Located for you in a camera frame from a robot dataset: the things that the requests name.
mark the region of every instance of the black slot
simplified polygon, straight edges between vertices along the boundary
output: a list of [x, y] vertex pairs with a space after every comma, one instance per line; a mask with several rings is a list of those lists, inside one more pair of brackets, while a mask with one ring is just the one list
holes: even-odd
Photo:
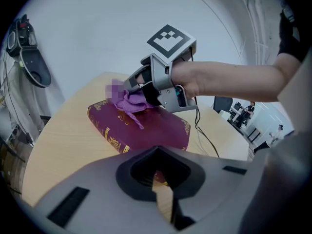
[[225, 166], [223, 167], [223, 169], [231, 173], [242, 174], [242, 175], [245, 175], [245, 173], [247, 172], [246, 169], [242, 169], [242, 168], [238, 168], [234, 166]]
[[48, 215], [48, 219], [65, 227], [90, 190], [75, 187], [68, 196]]

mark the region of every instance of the black cable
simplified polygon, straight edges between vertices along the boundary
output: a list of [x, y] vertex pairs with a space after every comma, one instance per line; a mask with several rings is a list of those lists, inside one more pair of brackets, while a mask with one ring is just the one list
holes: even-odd
[[27, 131], [25, 130], [25, 128], [22, 126], [22, 124], [21, 124], [21, 122], [20, 122], [20, 119], [19, 119], [19, 117], [18, 117], [18, 114], [17, 114], [17, 112], [16, 112], [15, 106], [14, 106], [14, 104], [13, 104], [13, 101], [12, 101], [12, 98], [11, 98], [11, 95], [10, 95], [9, 77], [8, 77], [8, 71], [7, 71], [7, 68], [6, 68], [6, 51], [5, 51], [4, 54], [3, 54], [3, 63], [4, 63], [5, 74], [6, 74], [6, 84], [7, 84], [7, 87], [8, 87], [8, 95], [9, 95], [9, 97], [10, 97], [12, 106], [13, 106], [13, 108], [14, 108], [14, 111], [15, 111], [15, 114], [16, 114], [16, 117], [17, 117], [17, 120], [19, 121], [19, 125], [20, 125], [21, 128], [24, 130], [24, 132], [27, 134]]
[[[190, 47], [190, 50], [191, 50], [191, 60], [194, 61], [192, 47]], [[199, 108], [197, 107], [197, 109], [196, 109], [196, 117], [195, 117], [195, 129], [197, 130], [197, 128], [198, 128], [198, 131], [199, 131], [202, 135], [204, 135], [204, 137], [210, 142], [210, 144], [211, 144], [212, 147], [214, 148], [214, 151], [215, 151], [216, 155], [218, 156], [218, 158], [220, 158], [219, 153], [218, 153], [218, 151], [217, 151], [216, 148], [215, 148], [215, 145], [210, 141], [210, 139], [207, 137], [207, 135], [206, 135], [206, 134], [201, 130], [201, 128], [198, 126], [199, 120], [200, 120], [200, 111], [199, 111]]]

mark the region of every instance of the pixelated area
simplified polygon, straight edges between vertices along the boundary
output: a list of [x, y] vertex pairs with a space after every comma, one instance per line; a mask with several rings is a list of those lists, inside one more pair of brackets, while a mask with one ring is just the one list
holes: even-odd
[[123, 99], [125, 95], [124, 82], [118, 79], [112, 79], [111, 85], [105, 86], [105, 96], [110, 99], [112, 103], [117, 103]]

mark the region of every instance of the human hand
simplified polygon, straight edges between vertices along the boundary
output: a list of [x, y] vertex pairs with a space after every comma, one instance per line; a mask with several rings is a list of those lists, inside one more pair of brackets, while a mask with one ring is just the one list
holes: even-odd
[[[183, 86], [187, 99], [199, 96], [200, 86], [198, 85], [198, 74], [194, 72], [192, 62], [182, 61], [173, 65], [171, 79], [173, 84]], [[140, 84], [145, 83], [142, 74], [136, 78], [136, 81]]]

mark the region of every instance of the person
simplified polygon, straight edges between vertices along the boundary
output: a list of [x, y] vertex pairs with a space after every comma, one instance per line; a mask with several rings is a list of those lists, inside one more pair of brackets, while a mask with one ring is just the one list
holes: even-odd
[[255, 148], [253, 153], [255, 154], [256, 152], [258, 152], [261, 149], [270, 148], [270, 147], [274, 146], [279, 139], [283, 138], [283, 134], [282, 134], [283, 128], [284, 128], [283, 125], [279, 125], [278, 131], [274, 135], [272, 133], [269, 133], [270, 138], [267, 139], [266, 141], [264, 141], [257, 148]]
[[[293, 37], [293, 26], [283, 13], [279, 36], [279, 52], [272, 65], [181, 61], [172, 67], [172, 82], [183, 86], [187, 99], [220, 96], [249, 101], [278, 101], [277, 96], [297, 72], [309, 49]], [[136, 80], [138, 83], [145, 82], [142, 74]]]
[[250, 116], [254, 112], [254, 106], [255, 102], [251, 101], [250, 105], [246, 107], [244, 111], [241, 113], [241, 115], [237, 118], [238, 123], [236, 124], [236, 127], [241, 128], [243, 121], [250, 118]]

